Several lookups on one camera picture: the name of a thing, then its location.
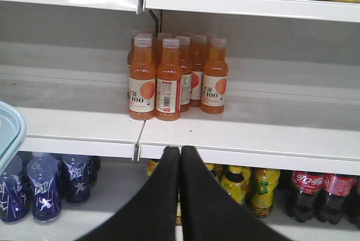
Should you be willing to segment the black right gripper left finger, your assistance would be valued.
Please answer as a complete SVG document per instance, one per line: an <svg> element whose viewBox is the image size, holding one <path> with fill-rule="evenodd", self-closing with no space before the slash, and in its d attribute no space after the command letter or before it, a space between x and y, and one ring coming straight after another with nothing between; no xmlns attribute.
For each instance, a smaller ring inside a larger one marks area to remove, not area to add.
<svg viewBox="0 0 360 241"><path fill-rule="evenodd" d="M179 148L167 146L135 196L78 240L175 240L179 163Z"/></svg>

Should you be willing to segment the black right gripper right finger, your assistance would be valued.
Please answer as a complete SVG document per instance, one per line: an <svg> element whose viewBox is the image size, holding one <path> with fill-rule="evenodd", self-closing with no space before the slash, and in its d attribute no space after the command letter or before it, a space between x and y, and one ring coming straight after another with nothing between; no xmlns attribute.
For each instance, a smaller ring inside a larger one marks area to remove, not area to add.
<svg viewBox="0 0 360 241"><path fill-rule="evenodd" d="M289 240L236 203L194 146L181 148L179 170L184 240Z"/></svg>

